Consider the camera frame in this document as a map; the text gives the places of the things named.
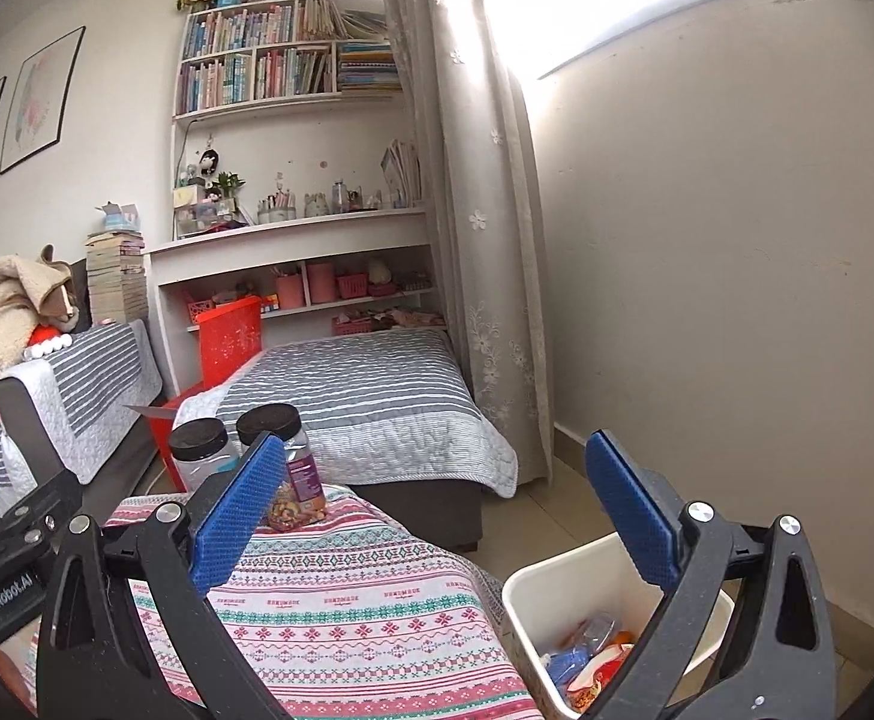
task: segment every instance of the patterned tablecloth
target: patterned tablecloth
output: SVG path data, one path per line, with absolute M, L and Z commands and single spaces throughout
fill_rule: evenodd
M 258 529 L 208 594 L 263 683 L 296 718 L 539 718 L 501 646 L 498 581 L 410 536 L 345 488 L 293 533 Z M 173 496 L 124 501 L 112 521 Z M 176 695 L 199 702 L 146 584 L 134 600 Z M 32 672 L 25 675 L 32 683 Z

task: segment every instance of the blue gripper pad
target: blue gripper pad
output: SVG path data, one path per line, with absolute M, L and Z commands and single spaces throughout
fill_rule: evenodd
M 194 536 L 190 579 L 200 598 L 224 584 L 287 475 L 283 442 L 261 436 Z
M 683 509 L 683 502 L 666 480 L 636 466 L 609 432 L 601 430 L 590 436 L 585 457 L 590 485 L 611 516 L 636 570 L 643 581 L 666 592 L 680 578 L 680 525 L 675 516 Z M 656 479 L 643 480 L 642 476 Z M 663 501 L 654 499 L 659 482 L 666 485 L 666 490 L 661 490 Z M 680 501 L 680 506 L 674 512 L 675 501 Z

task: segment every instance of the blue plastic wrapper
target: blue plastic wrapper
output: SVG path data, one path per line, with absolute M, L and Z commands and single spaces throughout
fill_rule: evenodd
M 554 681 L 558 688 L 566 685 L 584 670 L 590 659 L 587 645 L 578 644 L 572 650 L 563 650 L 555 653 L 547 653 L 543 656 L 543 667 L 547 675 Z

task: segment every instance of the plastic jar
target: plastic jar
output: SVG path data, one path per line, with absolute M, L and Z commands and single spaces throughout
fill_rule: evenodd
M 267 509 L 267 524 L 275 531 L 289 531 L 323 519 L 326 498 L 301 413 L 289 403 L 269 403 L 237 419 L 242 445 L 250 446 L 262 432 L 275 434 L 287 453 L 287 478 Z
M 214 416 L 179 425 L 171 432 L 168 445 L 187 493 L 193 493 L 211 473 L 237 465 L 227 428 Z

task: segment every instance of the black jar lid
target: black jar lid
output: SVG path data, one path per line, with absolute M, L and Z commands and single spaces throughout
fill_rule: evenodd
M 212 457 L 227 446 L 228 440 L 224 423 L 216 416 L 205 416 L 176 427 L 167 443 L 177 460 L 189 463 Z
M 237 435 L 243 446 L 250 446 L 264 431 L 277 434 L 282 442 L 289 442 L 302 427 L 301 413 L 296 407 L 289 403 L 268 403 L 249 410 L 237 420 Z

